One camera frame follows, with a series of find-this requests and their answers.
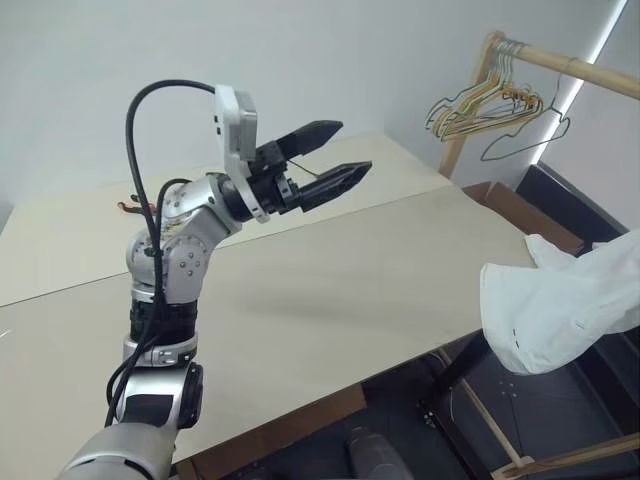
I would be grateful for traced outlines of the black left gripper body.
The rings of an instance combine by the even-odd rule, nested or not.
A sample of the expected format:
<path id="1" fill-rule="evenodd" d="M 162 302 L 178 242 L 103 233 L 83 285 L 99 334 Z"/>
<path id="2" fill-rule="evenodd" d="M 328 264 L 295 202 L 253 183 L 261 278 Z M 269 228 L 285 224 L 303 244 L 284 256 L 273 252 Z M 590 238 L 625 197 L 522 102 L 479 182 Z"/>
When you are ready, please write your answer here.
<path id="1" fill-rule="evenodd" d="M 248 183 L 266 213 L 284 214 L 302 207 L 298 185 L 286 177 L 287 161 L 298 154 L 296 141 L 270 141 L 256 149 Z"/>

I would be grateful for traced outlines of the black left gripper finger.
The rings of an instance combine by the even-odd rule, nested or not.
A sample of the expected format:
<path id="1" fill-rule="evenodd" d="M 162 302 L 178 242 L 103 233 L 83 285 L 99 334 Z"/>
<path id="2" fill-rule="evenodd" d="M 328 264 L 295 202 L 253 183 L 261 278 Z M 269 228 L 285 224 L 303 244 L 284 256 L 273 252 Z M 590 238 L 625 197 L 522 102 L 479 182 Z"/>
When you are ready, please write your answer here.
<path id="1" fill-rule="evenodd" d="M 284 135 L 276 143 L 284 158 L 290 160 L 321 148 L 342 127 L 341 121 L 316 120 Z"/>
<path id="2" fill-rule="evenodd" d="M 299 190 L 299 208 L 303 212 L 331 202 L 354 188 L 372 168 L 372 163 L 353 162 L 340 164 Z"/>

